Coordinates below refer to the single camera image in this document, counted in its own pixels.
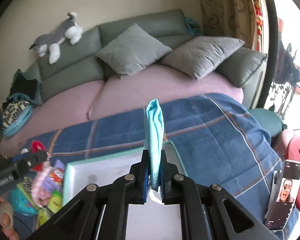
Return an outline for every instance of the gray pillow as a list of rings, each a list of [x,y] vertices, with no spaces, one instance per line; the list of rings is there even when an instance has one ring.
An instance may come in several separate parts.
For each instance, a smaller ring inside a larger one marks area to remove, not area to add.
[[[97,57],[124,78],[144,70],[170,51],[135,23],[99,50]]]
[[[214,71],[243,44],[244,41],[230,37],[200,36],[170,52],[161,64],[199,79]]]
[[[225,60],[216,71],[236,87],[244,88],[260,67],[265,67],[268,56],[251,49],[240,48]]]

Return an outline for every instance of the gray and white plush dog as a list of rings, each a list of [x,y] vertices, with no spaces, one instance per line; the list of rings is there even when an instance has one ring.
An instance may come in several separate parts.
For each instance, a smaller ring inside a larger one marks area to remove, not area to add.
[[[67,15],[69,16],[69,19],[63,21],[51,33],[40,35],[29,48],[34,49],[34,51],[38,53],[39,57],[46,55],[47,50],[49,49],[50,65],[56,63],[60,58],[59,45],[63,43],[66,38],[70,39],[71,45],[74,45],[82,37],[82,28],[74,21],[77,14],[75,12],[69,12]]]

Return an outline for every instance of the green stool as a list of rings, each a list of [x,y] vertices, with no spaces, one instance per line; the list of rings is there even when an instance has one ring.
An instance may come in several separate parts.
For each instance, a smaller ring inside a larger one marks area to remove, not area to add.
[[[257,119],[262,128],[266,129],[271,138],[277,137],[287,126],[274,112],[263,108],[249,109],[249,113]]]

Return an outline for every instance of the plaid blanket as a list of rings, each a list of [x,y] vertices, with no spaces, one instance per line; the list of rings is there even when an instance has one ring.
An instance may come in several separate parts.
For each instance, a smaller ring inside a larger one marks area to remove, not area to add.
[[[282,162],[270,147],[270,134],[247,109],[223,94],[181,99],[161,105],[165,138],[176,146],[186,172],[196,183],[221,184],[264,222],[274,170]],[[133,149],[145,139],[142,109],[39,135],[64,164]],[[287,239],[298,219],[294,208],[284,231]]]

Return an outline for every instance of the smartphone screen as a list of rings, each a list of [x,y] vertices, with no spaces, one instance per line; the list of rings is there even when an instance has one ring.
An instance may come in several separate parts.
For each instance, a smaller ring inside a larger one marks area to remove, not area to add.
[[[273,210],[266,222],[271,231],[280,231],[285,227],[291,214],[300,186],[300,163],[285,161],[279,194]]]

